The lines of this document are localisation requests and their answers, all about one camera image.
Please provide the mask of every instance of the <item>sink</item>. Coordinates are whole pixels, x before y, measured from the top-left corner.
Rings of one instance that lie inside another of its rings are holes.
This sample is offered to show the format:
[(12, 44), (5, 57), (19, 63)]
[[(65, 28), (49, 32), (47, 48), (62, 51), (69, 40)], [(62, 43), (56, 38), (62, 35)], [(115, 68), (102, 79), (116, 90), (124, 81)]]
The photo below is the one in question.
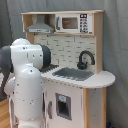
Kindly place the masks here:
[(84, 81), (90, 76), (92, 76), (94, 73), (91, 71), (86, 70), (79, 70), (74, 68), (62, 68), (56, 72), (54, 72), (52, 75), (57, 77), (63, 77), (71, 80), (76, 81)]

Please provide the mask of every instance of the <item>stove burner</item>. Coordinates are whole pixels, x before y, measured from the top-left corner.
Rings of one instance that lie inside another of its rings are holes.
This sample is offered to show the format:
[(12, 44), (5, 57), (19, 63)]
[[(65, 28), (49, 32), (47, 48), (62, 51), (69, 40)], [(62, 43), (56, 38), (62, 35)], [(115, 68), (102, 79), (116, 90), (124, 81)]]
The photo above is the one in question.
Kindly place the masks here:
[(52, 69), (55, 69), (55, 68), (57, 68), (57, 67), (59, 67), (59, 66), (58, 66), (58, 65), (50, 64), (50, 66), (48, 66), (48, 67), (43, 67), (42, 69), (40, 69), (40, 72), (46, 73), (46, 72), (51, 71)]

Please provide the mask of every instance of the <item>cabinet handle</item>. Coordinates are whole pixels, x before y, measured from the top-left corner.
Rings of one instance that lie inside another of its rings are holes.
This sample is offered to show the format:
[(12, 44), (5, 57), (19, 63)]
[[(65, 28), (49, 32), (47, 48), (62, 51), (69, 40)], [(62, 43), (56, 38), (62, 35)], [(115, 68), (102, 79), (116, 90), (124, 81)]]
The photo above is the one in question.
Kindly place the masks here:
[(52, 119), (51, 107), (52, 107), (52, 101), (50, 101), (48, 104), (48, 115), (50, 119)]

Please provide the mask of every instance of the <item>backsplash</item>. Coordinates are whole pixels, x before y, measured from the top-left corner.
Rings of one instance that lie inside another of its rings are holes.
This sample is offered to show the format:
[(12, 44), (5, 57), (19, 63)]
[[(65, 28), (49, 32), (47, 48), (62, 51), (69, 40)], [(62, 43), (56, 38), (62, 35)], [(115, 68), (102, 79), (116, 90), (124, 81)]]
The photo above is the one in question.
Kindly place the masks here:
[[(95, 37), (38, 34), (34, 36), (34, 42), (46, 45), (51, 50), (52, 64), (77, 68), (79, 55), (84, 50), (90, 51), (95, 57)], [(88, 70), (95, 71), (88, 55), (83, 55), (83, 62), (88, 62)]]

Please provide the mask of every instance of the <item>wooden frame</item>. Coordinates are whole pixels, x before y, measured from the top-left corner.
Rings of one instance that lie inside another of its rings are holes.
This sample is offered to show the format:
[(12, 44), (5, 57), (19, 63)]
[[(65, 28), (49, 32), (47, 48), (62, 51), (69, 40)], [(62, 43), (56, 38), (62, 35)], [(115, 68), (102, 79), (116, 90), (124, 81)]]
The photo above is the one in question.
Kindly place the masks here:
[[(33, 24), (32, 15), (37, 14), (86, 14), (90, 13), (93, 15), (93, 33), (61, 33), (54, 32), (55, 35), (85, 35), (85, 36), (95, 36), (96, 38), (96, 48), (95, 48), (95, 74), (102, 71), (102, 37), (103, 37), (103, 10), (92, 10), (92, 11), (62, 11), (62, 12), (28, 12), (22, 13), (23, 21), (23, 31)], [(26, 38), (34, 44), (34, 33), (26, 33)], [(89, 89), (83, 89), (83, 108), (84, 108), (84, 128), (90, 128), (90, 110), (89, 110)], [(102, 89), (102, 128), (106, 128), (106, 88)]]

